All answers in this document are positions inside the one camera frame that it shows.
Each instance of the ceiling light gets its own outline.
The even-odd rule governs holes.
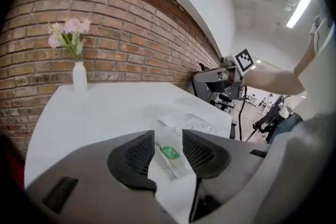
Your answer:
[[[293,28],[294,27],[294,25],[301,18],[304,11],[307,9],[310,2],[311,2],[311,0],[300,0],[296,10],[294,11],[292,17],[289,19],[289,21],[286,25],[288,28]]]

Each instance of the white table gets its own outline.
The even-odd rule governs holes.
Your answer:
[[[170,83],[91,84],[84,94],[74,93],[71,85],[59,87],[31,137],[25,186],[75,149],[124,134],[159,129],[162,124],[158,119],[172,112],[192,113],[221,129],[221,135],[229,138],[230,115]],[[155,197],[161,205],[179,223],[187,223],[195,175],[171,182],[151,162],[148,177],[157,184]]]

